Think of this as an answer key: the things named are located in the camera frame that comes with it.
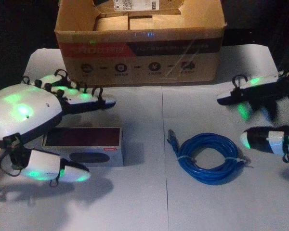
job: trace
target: coiled blue cable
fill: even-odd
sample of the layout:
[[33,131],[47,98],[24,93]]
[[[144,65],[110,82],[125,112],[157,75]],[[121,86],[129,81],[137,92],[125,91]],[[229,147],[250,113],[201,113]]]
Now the coiled blue cable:
[[[180,166],[196,180],[210,185],[225,182],[238,167],[245,162],[237,161],[237,147],[227,137],[214,133],[201,133],[185,141],[179,148],[179,143],[172,130],[168,131],[168,143],[172,145]],[[225,162],[217,167],[205,169],[197,166],[193,161],[193,151],[198,148],[213,148],[225,157]]]

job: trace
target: box top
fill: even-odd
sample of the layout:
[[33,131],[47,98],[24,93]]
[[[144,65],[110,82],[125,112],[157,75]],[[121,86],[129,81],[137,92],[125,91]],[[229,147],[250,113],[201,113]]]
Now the box top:
[[220,0],[160,0],[159,11],[116,12],[113,0],[95,6],[92,0],[62,0],[56,23],[58,34],[99,34],[137,30],[223,29]]

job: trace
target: white table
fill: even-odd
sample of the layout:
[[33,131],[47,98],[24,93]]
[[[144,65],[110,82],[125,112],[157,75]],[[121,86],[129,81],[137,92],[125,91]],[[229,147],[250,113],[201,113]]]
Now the white table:
[[[25,74],[41,78],[57,68],[64,68],[60,52],[40,49],[31,55]],[[105,89],[117,98],[114,108],[68,115],[59,126],[122,126],[127,166],[91,168],[89,182],[61,183],[55,189],[0,172],[0,230],[289,230],[289,164],[280,156],[247,150],[238,139],[244,129],[269,123],[260,113],[245,123],[234,107],[216,102],[236,74],[276,75],[268,48],[223,47],[212,85]],[[276,124],[289,124],[289,101],[278,105],[283,114]],[[244,168],[224,185],[202,184],[179,166],[164,139],[169,128],[181,144],[201,132],[225,135],[254,168]],[[38,145],[38,139],[28,144]],[[223,161],[212,150],[197,160],[207,167]]]

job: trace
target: printed icon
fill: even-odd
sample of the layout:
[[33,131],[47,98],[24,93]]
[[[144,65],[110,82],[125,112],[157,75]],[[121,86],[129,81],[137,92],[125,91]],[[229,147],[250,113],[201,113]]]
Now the printed icon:
[[115,70],[118,72],[126,72],[127,66],[125,64],[117,64]]
[[115,4],[115,10],[116,11],[120,10],[120,5],[119,4]]
[[90,64],[82,64],[81,69],[84,73],[90,73],[93,71],[93,67]]
[[190,62],[182,62],[181,63],[181,68],[182,70],[186,70],[186,69],[194,69],[195,68],[195,64],[193,63],[193,61]]
[[161,68],[160,63],[153,62],[149,64],[150,71],[158,71]]

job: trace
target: truck icon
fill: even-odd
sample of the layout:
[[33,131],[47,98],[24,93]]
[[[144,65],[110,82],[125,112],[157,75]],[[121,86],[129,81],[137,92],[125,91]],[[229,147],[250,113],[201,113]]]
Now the truck icon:
[[194,69],[195,68],[195,64],[193,63],[193,61],[190,62],[182,62],[181,63],[181,69],[182,70],[186,70],[186,69]]

